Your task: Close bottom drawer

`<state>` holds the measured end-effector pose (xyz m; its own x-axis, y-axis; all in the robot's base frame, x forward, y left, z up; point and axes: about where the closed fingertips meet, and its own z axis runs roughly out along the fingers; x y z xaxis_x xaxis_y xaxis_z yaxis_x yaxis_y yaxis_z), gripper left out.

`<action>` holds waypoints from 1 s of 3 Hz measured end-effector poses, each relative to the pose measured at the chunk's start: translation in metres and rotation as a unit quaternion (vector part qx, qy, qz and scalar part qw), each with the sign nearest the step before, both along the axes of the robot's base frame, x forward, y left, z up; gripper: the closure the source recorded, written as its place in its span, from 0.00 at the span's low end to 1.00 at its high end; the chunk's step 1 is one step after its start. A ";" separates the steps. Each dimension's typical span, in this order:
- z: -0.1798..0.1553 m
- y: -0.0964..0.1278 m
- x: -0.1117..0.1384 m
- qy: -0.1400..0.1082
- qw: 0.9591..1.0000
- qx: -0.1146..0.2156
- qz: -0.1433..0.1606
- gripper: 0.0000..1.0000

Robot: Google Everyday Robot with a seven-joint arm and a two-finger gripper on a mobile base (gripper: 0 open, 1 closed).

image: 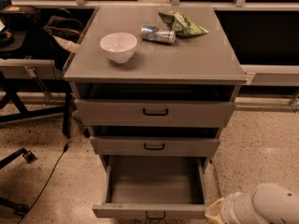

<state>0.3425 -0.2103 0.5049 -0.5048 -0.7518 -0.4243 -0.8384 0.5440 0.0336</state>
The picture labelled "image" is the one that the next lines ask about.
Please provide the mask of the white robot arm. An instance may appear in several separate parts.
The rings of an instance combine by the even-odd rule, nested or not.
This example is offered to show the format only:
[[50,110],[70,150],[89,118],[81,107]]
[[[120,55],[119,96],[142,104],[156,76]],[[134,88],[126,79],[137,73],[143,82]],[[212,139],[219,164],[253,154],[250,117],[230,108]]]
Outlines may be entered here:
[[299,195],[274,183],[261,183],[251,192],[235,192],[208,207],[213,224],[299,224]]

